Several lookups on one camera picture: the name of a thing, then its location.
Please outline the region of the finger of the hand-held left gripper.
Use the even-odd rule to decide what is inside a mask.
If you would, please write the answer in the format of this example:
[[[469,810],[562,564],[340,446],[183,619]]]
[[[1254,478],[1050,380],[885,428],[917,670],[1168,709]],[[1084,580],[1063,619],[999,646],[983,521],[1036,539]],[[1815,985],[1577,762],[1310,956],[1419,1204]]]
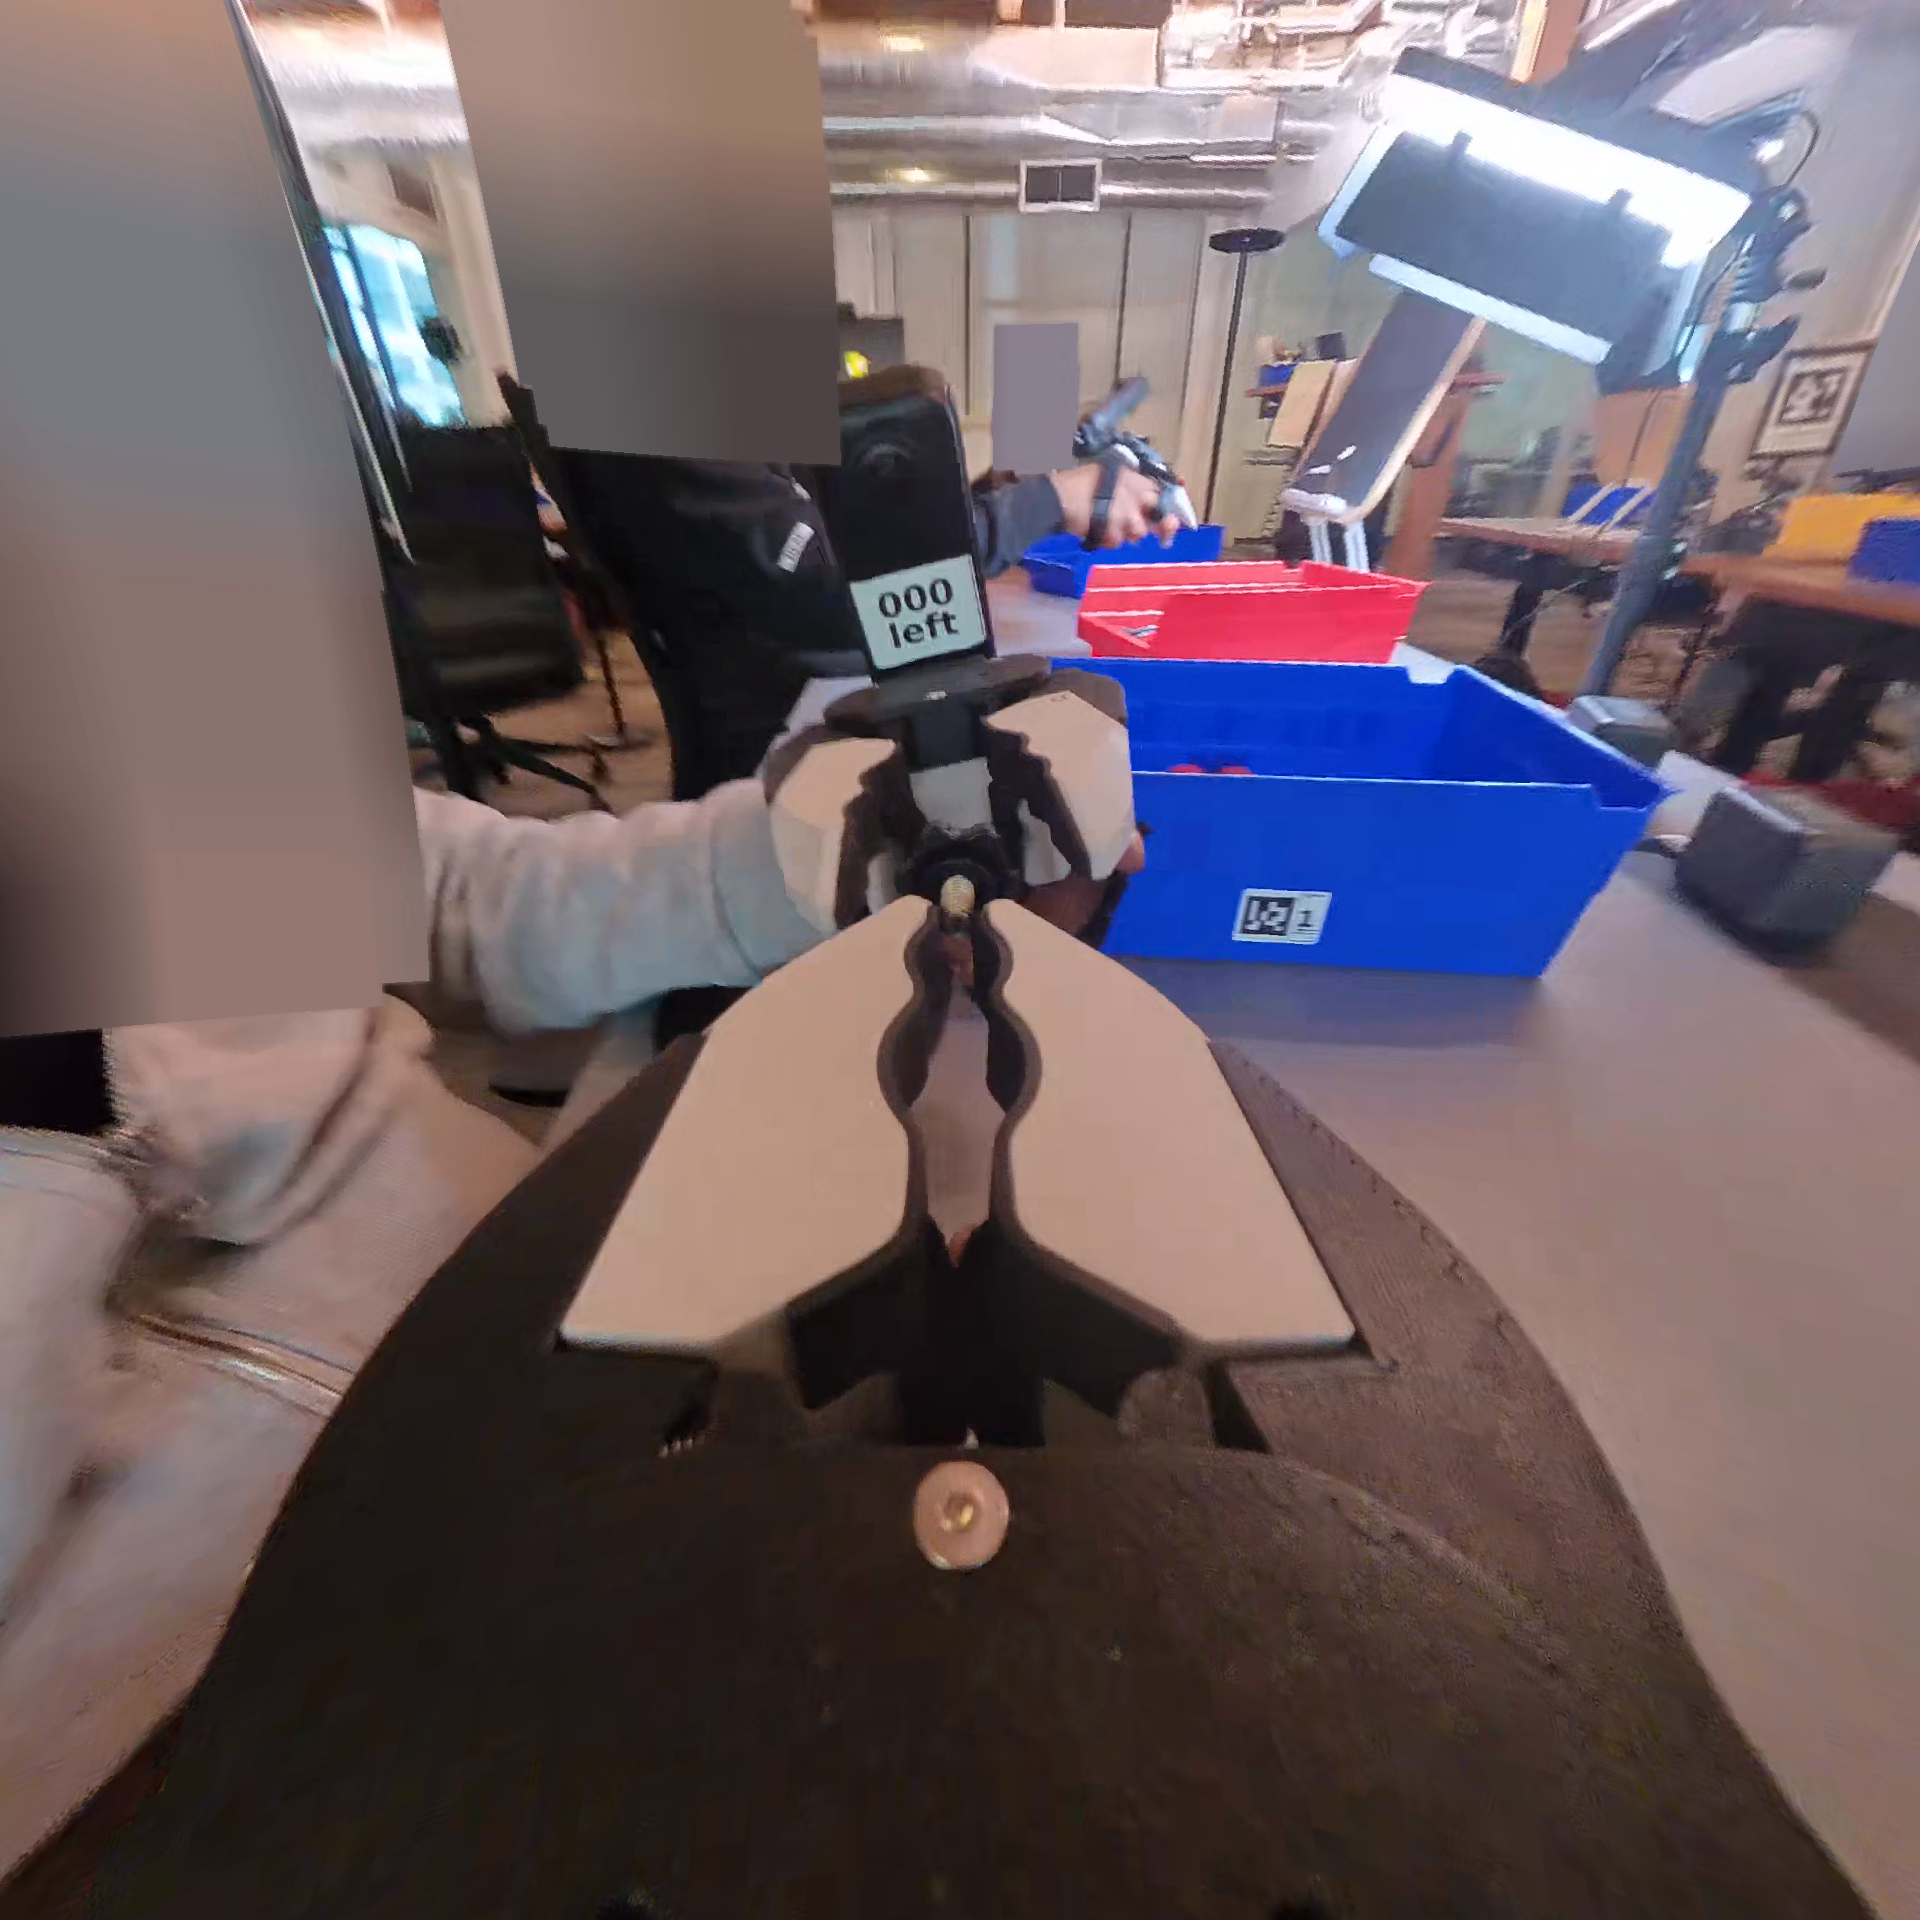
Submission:
[[[1133,738],[1113,676],[1045,676],[983,717],[992,823],[1020,887],[1103,887],[1135,847]]]
[[[809,725],[762,762],[774,860],[799,913],[837,937],[898,899],[912,792],[897,740]]]

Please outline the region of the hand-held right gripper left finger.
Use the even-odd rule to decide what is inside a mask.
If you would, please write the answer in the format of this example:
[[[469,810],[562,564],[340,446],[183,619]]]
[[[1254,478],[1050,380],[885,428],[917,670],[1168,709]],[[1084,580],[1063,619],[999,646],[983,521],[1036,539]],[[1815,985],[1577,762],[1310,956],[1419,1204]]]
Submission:
[[[898,899],[712,1022],[562,1344],[740,1351],[885,1255],[925,1218],[912,1112],[946,1008],[941,910]]]

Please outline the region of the person's left forearm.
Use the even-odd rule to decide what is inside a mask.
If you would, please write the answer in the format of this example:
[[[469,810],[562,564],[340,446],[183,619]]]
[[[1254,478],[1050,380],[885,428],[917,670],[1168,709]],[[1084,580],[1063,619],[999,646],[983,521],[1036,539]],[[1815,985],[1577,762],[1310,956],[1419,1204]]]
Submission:
[[[767,793],[517,818],[414,792],[430,1003],[499,1034],[593,1027],[675,990],[749,990],[825,934],[790,899]]]

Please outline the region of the grey desk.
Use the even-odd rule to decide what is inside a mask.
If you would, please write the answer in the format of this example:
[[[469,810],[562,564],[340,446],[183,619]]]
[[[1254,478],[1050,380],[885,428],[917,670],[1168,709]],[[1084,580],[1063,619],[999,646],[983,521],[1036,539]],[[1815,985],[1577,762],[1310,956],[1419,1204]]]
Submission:
[[[1493,1285],[1779,1780],[1916,1916],[1916,860],[1804,965],[1637,851],[1540,982],[1135,971]]]

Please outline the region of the long wooden desk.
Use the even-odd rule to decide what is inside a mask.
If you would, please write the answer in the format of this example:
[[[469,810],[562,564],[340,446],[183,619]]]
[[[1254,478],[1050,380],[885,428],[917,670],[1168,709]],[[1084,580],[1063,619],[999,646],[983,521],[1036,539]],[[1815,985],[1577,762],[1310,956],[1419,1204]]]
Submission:
[[[1639,531],[1577,518],[1445,516],[1438,539],[1518,557],[1501,638],[1473,669],[1531,699],[1543,690],[1525,651],[1547,597],[1591,583],[1621,585],[1639,543]],[[1859,583],[1836,564],[1715,550],[1684,555],[1663,583],[1715,594],[1719,663],[1737,670],[1712,755],[1722,773],[1750,777],[1797,723],[1789,782],[1839,788],[1887,693],[1916,685],[1914,585]]]

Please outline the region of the person's left hand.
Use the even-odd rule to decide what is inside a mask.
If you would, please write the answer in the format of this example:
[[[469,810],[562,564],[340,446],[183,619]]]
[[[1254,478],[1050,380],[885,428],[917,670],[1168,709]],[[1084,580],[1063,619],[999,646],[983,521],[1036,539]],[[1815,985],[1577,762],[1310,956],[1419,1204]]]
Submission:
[[[1124,902],[1133,875],[1140,875],[1142,868],[1144,833],[1140,830],[1133,833],[1112,875],[1063,875],[1058,884],[1031,888],[1023,905],[1045,924],[1055,924],[1069,934],[1073,939],[1091,948],[1103,948],[1118,918],[1118,905]]]

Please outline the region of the red plastic bin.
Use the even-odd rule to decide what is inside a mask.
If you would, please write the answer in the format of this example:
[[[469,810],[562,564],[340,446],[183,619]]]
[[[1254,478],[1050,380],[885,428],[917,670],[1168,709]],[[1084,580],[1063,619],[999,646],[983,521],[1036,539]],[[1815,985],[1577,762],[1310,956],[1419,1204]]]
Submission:
[[[1077,636],[1118,661],[1386,663],[1425,594],[1331,564],[1097,564]]]

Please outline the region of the blue plastic bin with tag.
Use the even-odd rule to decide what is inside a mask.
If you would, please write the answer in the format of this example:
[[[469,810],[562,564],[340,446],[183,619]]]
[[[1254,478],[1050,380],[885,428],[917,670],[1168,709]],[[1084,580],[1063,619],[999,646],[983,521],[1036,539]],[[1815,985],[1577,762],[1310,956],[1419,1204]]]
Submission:
[[[1144,868],[1103,948],[1538,979],[1671,788],[1473,669],[1102,661]]]

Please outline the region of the black tripod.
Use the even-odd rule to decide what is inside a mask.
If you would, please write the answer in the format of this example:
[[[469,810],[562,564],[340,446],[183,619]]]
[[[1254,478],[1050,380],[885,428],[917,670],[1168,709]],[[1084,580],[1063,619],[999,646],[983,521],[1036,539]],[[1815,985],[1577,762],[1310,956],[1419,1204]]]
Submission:
[[[567,788],[611,814],[611,749],[590,738],[529,740],[502,714],[581,693],[586,648],[557,585],[460,585],[417,564],[386,583],[401,714],[446,788],[480,802],[512,776]]]

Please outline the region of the black floor lamp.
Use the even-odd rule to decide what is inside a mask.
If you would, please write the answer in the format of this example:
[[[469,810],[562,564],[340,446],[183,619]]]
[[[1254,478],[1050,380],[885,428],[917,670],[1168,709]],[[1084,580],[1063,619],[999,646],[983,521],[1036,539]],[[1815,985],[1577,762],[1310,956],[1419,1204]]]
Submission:
[[[1212,254],[1220,254],[1233,262],[1233,289],[1232,289],[1232,322],[1229,322],[1229,335],[1226,335],[1226,351],[1220,351],[1220,367],[1218,367],[1218,395],[1216,395],[1216,409],[1212,409],[1212,453],[1208,453],[1208,471],[1205,471],[1205,518],[1212,518],[1216,499],[1218,499],[1218,471],[1220,471],[1220,456],[1226,456],[1226,433],[1229,433],[1229,410],[1232,410],[1232,395],[1233,395],[1233,377],[1237,377],[1237,341],[1240,341],[1240,322],[1242,322],[1242,298],[1248,298],[1248,278],[1250,278],[1250,262],[1260,258],[1271,258],[1275,251],[1286,248],[1286,230],[1280,229],[1229,229],[1212,234],[1208,240]]]

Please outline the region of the grey power adapter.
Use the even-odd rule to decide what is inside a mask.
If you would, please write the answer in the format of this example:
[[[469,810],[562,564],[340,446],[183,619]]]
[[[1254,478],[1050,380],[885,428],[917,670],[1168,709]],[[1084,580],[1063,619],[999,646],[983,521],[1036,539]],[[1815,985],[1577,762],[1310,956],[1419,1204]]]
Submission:
[[[1648,773],[1659,773],[1676,749],[1667,713],[1627,697],[1577,697],[1565,725]]]
[[[1748,947],[1821,948],[1859,918],[1897,846],[1812,793],[1722,786],[1673,851],[1673,887]]]

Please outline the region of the studio light panel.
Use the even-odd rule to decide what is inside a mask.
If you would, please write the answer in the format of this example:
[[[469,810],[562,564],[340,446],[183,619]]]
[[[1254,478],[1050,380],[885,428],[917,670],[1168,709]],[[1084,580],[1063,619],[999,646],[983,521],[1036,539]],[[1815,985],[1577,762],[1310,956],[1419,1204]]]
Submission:
[[[1764,192],[1737,143],[1406,50],[1317,230],[1403,291],[1596,367],[1684,384],[1715,269]]]

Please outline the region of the yellow plastic bin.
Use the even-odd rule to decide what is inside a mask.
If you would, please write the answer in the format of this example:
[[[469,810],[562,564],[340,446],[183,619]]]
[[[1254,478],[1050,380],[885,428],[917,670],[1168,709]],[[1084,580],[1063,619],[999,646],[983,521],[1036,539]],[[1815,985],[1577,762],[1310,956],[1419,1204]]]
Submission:
[[[1800,493],[1762,555],[1779,564],[1851,566],[1862,531],[1879,518],[1916,518],[1916,493]]]

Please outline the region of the fiducial tag sign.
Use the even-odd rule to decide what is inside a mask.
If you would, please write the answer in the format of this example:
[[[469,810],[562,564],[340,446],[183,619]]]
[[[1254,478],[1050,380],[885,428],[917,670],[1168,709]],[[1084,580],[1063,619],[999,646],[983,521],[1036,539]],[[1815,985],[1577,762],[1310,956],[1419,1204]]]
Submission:
[[[1876,341],[1789,348],[1750,448],[1754,462],[1827,462],[1859,398]]]

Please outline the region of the silver ceiling duct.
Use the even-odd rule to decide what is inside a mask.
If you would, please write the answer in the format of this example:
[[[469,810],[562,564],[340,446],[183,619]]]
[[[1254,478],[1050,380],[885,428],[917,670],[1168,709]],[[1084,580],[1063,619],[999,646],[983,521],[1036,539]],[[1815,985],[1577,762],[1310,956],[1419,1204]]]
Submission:
[[[1271,90],[1175,90],[1153,31],[819,35],[838,210],[1020,210],[1023,157],[1102,157],[1102,210],[1256,210],[1291,163]]]

